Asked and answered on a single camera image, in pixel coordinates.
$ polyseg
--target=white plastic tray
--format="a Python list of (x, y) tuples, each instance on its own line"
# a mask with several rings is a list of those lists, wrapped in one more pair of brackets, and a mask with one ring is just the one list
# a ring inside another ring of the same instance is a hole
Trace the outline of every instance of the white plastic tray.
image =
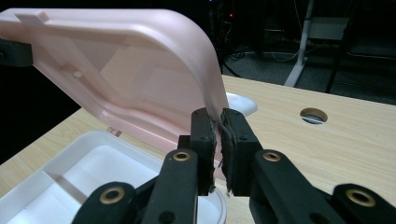
[[(135, 188), (161, 170), (162, 162), (105, 131), (83, 134), (0, 199), (0, 223), (71, 223), (82, 203), (112, 181)], [(218, 189), (198, 199), (198, 223), (224, 223)]]

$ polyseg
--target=wooden tabletop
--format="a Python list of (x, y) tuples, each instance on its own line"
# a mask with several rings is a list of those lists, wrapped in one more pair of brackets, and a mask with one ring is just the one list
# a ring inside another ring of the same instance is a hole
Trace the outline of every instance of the wooden tabletop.
[[(258, 105), (247, 117), (264, 148), (284, 153), (318, 189), (342, 183), (375, 191), (396, 206), (396, 106), (223, 76), (227, 92)], [(301, 119), (306, 108), (327, 115), (323, 124)], [(107, 126), (80, 109), (0, 166), (0, 197), (20, 184), (77, 137)], [(164, 158), (164, 153), (126, 134), (121, 139)], [(225, 182), (217, 179), (225, 194)], [(251, 223), (248, 198), (227, 197), (228, 223)]]

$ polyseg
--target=plastic lid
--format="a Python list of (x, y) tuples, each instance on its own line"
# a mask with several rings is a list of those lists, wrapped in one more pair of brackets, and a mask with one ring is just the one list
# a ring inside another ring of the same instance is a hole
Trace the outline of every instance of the plastic lid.
[(31, 44), (34, 67), (79, 105), (162, 150), (190, 134), (192, 111), (228, 107), (212, 43), (174, 11), (12, 8), (0, 37)]

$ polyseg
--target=pink lid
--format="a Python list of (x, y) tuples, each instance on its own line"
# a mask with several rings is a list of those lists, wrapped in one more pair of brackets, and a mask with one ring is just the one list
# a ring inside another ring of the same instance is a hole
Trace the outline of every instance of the pink lid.
[(31, 44), (34, 67), (93, 116), (165, 151), (192, 111), (228, 107), (212, 43), (174, 11), (12, 8), (0, 37)]

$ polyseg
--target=white container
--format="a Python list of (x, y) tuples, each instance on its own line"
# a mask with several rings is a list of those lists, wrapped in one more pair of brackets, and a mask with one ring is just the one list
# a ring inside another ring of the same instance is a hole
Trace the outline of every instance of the white container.
[[(105, 131), (91, 131), (65, 148), (0, 200), (0, 223), (71, 223), (91, 193), (112, 181), (138, 188), (162, 162)], [(224, 223), (218, 189), (198, 197), (198, 223)]]
[[(12, 8), (0, 13), (0, 37), (31, 44), (34, 67), (79, 105), (164, 152), (190, 134), (196, 109), (206, 107), (213, 120), (224, 107), (245, 116), (257, 109), (225, 92), (212, 43), (174, 11)], [(160, 168), (115, 136), (86, 133), (0, 199), (0, 223), (69, 223), (99, 186), (117, 180), (137, 188)], [(218, 191), (199, 204), (200, 222), (225, 221)]]

